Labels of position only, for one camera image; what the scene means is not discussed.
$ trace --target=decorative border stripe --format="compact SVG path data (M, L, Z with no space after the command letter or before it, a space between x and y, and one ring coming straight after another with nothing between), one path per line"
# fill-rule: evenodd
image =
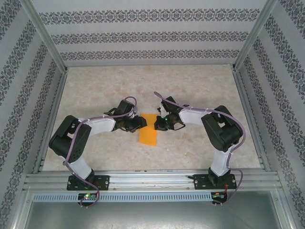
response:
M7 0L0 10L0 41L21 8L18 0Z
M305 136L303 136L303 132L300 124L297 122L297 118L295 118L294 112L291 110L290 103L285 95L284 90L282 89L281 82L278 80L276 76L276 72L273 69L273 66L268 58L266 51L260 41L257 39L253 48L256 52L256 55L261 63L261 67L266 74L269 85L271 86L271 90L273 91L273 95L277 101L277 104L282 112L282 116L284 117L284 121L286 122L286 126L288 127L289 134L294 141L294 145L297 148L297 152L299 153L299 157L301 161L303 161L303 166L305 166Z
M273 120L269 105L266 101L266 97L264 96L263 90L259 84L256 72L253 68L253 64L252 64L249 56L246 57L246 59L244 61L244 66L245 66L248 76L250 78L250 82L252 84L258 104L261 108L261 112L264 117L264 121L265 121L266 127L268 129L268 133L270 135L271 142L274 146L276 156L278 157L279 165L284 174L285 181L288 184L287 187L289 188L290 195L292 196L292 201L295 203L295 209L298 212L298 217L300 217L300 222L301 222L302 226L305 227L304 197L302 196L301 189L298 187L298 182L295 181L296 176L293 173L293 168L291 167L291 163L290 163L289 159L287 158L287 153L286 153L285 148L283 147L282 139L277 134L278 133L277 127Z
M42 42L34 58L30 71L23 83L22 89L15 103L16 105L13 108L13 112L11 112L11 117L9 117L8 123L6 124L7 128L3 131L3 136L1 137L0 142L0 172L2 171L2 166L5 163L5 158L10 151L12 140L14 139L15 133L17 132L17 128L19 126L19 121L21 120L23 112L28 104L30 94L33 90L47 52L48 49Z
M118 42L244 42L248 32L121 32L52 35L55 44L88 44Z
M104 52L61 52L64 61L180 59L180 58L236 58L239 50L135 50Z
M259 9L107 10L40 13L46 25L145 21L255 21Z
M14 79L15 74L23 60L25 52L28 50L28 47L34 37L36 29L32 22L29 20L24 30L22 31L21 36L16 43L13 51L11 52L11 56L9 56L9 60L6 61L6 65L3 68L3 71L0 75L0 106L2 105L2 101L5 98L5 94L7 90L10 88L10 84L12 79Z
M301 0L280 0L280 3L285 8L291 20L300 31L300 34L305 39L305 6Z
M270 38L275 45L278 54L281 56L283 64L290 74L297 91L301 95L302 100L305 99L305 72L295 57L294 51L285 39L283 32L280 30L273 16L270 16L264 25Z
M245 87L245 85L244 85L244 80L243 80L243 78L242 78L242 73L241 73L240 70L238 70L238 73L239 73L239 75L240 75L240 79L241 79L242 82L243 82L244 91L245 91L245 93L246 93L246 95L247 95L247 98L248 98L248 102L249 102L249 105L250 105L250 108L251 108L251 111L252 111L252 114L253 114L253 118L254 118L254 121L255 121L255 125L256 125L256 128L257 128L257 132L258 132L259 138L260 138L260 140L261 140L261 142L262 142L262 146L263 146L263 148L264 148L264 152L265 152L265 155L266 155L266 158L267 158L267 161L268 161L268 165L269 165L269 167L270 167L270 169L271 169L271 171L272 171L272 166L271 166L271 163L270 163L268 154L266 153L266 152L267 152L267 151L266 151L266 147L265 147L265 145L264 145L264 141L263 141L261 132L260 132L259 127L258 127L258 122L257 122L256 117L255 117L255 115L254 115L254 111L253 111L253 108L252 108L252 105L251 105L251 101L250 101L250 99L249 99L248 92L247 92L246 87Z
M20 179L21 179L21 175L24 170L25 162L27 161L28 154L31 151L31 144L32 144L33 138L35 136L35 132L36 132L37 126L39 124L39 120L40 120L40 117L41 117L41 114L43 111L43 107L44 107L45 101L47 99L47 95L49 93L49 89L51 87L51 83L54 78L56 69L57 69L57 65L56 65L55 61L52 60L51 65L48 69L48 73L46 75L44 84L39 93L39 98L36 102L36 106L33 111L32 119L30 120L28 130L26 131L26 135L24 136L24 140L22 142L22 147L20 148L20 152L18 153L18 158L16 160L16 164L13 167L14 171L11 174L12 176L9 181L9 186L7 187L7 192L4 194L4 201L1 203L0 228L5 228L5 224L8 221L11 207L13 206L13 201L15 199L16 192L18 191L18 186L20 184ZM56 92L57 92L60 80L61 79L59 79L59 81L58 81ZM53 107L55 95L54 95L54 98L53 98L53 101L51 104L49 114Z

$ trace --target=black bracket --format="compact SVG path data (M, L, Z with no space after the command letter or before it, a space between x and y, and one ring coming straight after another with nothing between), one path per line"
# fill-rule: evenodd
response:
M228 174L224 179L220 180L215 186L209 179L208 174L195 174L192 177L189 176L189 179L194 180L194 188L196 190L206 190L206 189L225 189L224 192L211 192L213 204L224 203L228 199L227 190L236 189L236 180L234 174Z
M94 184L100 191L108 191L110 176L99 176L95 175L92 184ZM87 186L74 175L69 176L68 191L94 191L95 189L91 186Z
M228 189L236 189L236 180L234 174L229 174L226 179L218 183L215 187L209 180L208 174L195 174L189 179L194 180L194 187L196 190L206 190L206 189L225 189L225 184L227 184Z

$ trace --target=wire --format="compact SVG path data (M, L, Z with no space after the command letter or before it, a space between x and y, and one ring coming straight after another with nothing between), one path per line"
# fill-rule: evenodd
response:
M70 159L70 156L71 156L71 153L72 153L74 144L75 144L76 136L77 136L77 134L78 134L78 131L79 131L80 127L81 127L84 123L86 123L86 122L88 122L88 121L90 121L90 120L104 119L104 118L121 118L121 117L124 117L124 116L129 115L130 113L133 113L133 112L135 111L135 109L137 108L137 100L136 100L136 98L133 97L133 96L128 96L128 97L126 97L124 100L126 100L126 99L133 99L133 100L134 100L134 107L133 107L133 109L132 109L130 112L127 112L127 113L121 114L121 115L112 115L112 116L110 116L110 115L102 115L102 116L97 116L97 117L92 117L92 118L89 118L89 119L85 119L85 120L83 120L81 123L78 124L78 126L77 126L77 128L76 128L76 130L75 130L75 132L74 132L74 136L73 136L73 139L72 139L72 141L71 141L71 145L70 145L70 148L69 148L69 152L68 152L68 155L67 155L67 157L66 157L66 160L63 162L63 165L66 166L66 167L70 170L70 172L71 172L74 176L76 176L79 180L81 180L82 182L84 182L84 183L86 183L87 185L90 185L91 187L93 187L94 189L96 189L96 191L97 191L97 196L96 196L95 201L94 201L92 204L90 204L89 206L85 206L86 208L91 208L91 207L93 207L93 206L98 202L98 200L99 200L99 198L100 198L100 190L99 190L98 187L96 187L94 184L91 184L90 182L86 181L85 179L83 179L83 178L81 178L79 175L77 175L77 174L73 171L73 169L69 166L68 161L69 161L69 159ZM80 202L80 206L81 206L81 207L84 207L84 206L82 205L82 202L83 202L83 201L84 201L84 199L81 199L81 202Z
M239 169L239 168L230 168L230 167L229 167L229 162L230 162L230 159L231 159L232 152L235 151L236 149L238 149L238 148L244 143L244 141L246 140L246 130L245 130L244 126L243 126L236 118L234 118L233 116L231 116L231 115L229 115L229 114L227 114L227 113L224 113L224 112L221 112L221 111L216 111L216 110L214 110L214 109L202 109L202 108L193 108L193 107L181 106L181 105L179 105L179 104L177 104L177 103L174 103L174 102L172 102L172 101L169 101L169 100L163 98L158 92L153 92L153 93L154 93L156 96L158 96L160 99L162 99L162 100L164 100L164 101L166 101L166 102L168 102L168 103L170 103L170 104L173 104L173 105L175 105L175 106L178 106L178 107L180 107L180 108L183 108L183 109L195 110L195 111L213 112L213 113L217 113L217 114L220 114L220 115L224 115L224 116L226 116L226 117L232 119L233 121L235 121L235 122L240 126L240 128L242 129L242 131L243 131L243 139L241 140L241 142L240 142L237 146L235 146L235 147L233 147L233 148L231 149L231 152L230 152L230 154L229 154L229 156L228 156L228 159L227 159L227 162L226 162L226 166L227 166L230 170L232 170L232 171L238 171L238 172L240 172L240 173L241 173L241 177L240 177L240 180L239 180L239 182L238 182L238 184L237 184L237 186L236 186L235 191L232 193L232 195L230 196L230 198L228 198L227 201L224 203L224 204L226 204L230 199L232 199L232 197L235 196L235 194L236 194L238 188L240 187L240 184L241 184L242 181L243 181L243 177L244 177L244 174L243 174L243 172L242 172L241 169Z

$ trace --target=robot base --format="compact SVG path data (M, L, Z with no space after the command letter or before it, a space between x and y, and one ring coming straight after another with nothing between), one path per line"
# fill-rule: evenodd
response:
M195 174L189 178L194 180L194 187L196 190L225 189L226 184L227 189L236 189L237 186L234 174L226 176L226 179L218 183L216 187L210 182L208 174Z
M109 187L109 178L110 176L99 176L95 175L93 178L92 184L94 184L100 191L107 191ZM68 184L67 184L68 191L91 191L95 190L93 187L87 187L82 181L80 181L75 176L69 176Z

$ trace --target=enclosure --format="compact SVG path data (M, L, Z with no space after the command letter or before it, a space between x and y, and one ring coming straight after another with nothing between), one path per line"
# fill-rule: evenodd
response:
M304 0L0 5L0 228L305 228ZM158 114L154 91L225 105L243 124L230 161L244 173L236 196L215 208L189 179L213 160L202 126L158 132L156 146L116 130L88 140L83 155L109 189L78 209L83 192L66 190L71 173L51 136L66 116L100 116L127 96L138 115Z

